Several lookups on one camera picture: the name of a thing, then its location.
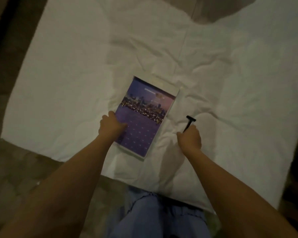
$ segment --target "blue jeans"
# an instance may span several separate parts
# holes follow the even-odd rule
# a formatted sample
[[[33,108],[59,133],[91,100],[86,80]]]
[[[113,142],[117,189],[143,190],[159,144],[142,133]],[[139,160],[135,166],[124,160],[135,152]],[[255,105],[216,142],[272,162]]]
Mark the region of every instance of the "blue jeans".
[[[134,187],[126,200],[110,217],[105,237],[211,237],[201,209]]]

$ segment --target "white sheet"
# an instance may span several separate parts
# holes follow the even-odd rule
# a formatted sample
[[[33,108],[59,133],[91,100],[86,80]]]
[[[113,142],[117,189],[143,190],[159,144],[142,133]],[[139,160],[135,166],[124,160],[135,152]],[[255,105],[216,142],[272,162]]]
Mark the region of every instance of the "white sheet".
[[[277,207],[298,139],[298,0],[257,0],[211,25],[161,0],[49,0],[2,138],[68,160],[138,69],[182,88],[146,160],[112,146],[103,175],[212,210],[176,144],[190,115],[203,151]]]

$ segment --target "person's left hand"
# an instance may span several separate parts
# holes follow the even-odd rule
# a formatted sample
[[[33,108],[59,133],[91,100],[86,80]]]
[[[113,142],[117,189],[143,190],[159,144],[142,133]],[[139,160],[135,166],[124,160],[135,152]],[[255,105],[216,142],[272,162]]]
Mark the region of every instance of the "person's left hand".
[[[100,136],[103,136],[104,139],[114,142],[126,128],[127,124],[120,123],[117,120],[115,113],[109,111],[108,116],[103,115],[98,133]]]

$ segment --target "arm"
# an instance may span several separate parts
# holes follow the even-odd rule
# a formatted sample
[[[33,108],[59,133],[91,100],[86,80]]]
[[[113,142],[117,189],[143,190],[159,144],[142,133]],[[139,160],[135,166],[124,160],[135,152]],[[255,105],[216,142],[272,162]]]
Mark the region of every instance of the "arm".
[[[107,151],[126,127],[104,115],[97,138],[36,188],[0,238],[79,237]]]
[[[298,232],[261,196],[201,152],[201,138],[194,125],[177,136],[230,237],[298,237]]]

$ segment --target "forearm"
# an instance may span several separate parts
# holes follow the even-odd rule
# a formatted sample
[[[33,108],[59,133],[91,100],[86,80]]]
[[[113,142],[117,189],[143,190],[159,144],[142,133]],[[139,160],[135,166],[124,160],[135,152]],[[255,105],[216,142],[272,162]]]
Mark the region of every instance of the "forearm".
[[[228,235],[298,237],[294,228],[270,204],[201,151],[186,156]]]
[[[79,235],[111,144],[98,136],[64,163],[29,196],[0,237],[9,237],[10,231],[14,237],[32,237],[53,230],[56,235],[55,229],[60,227],[65,232],[75,227]]]

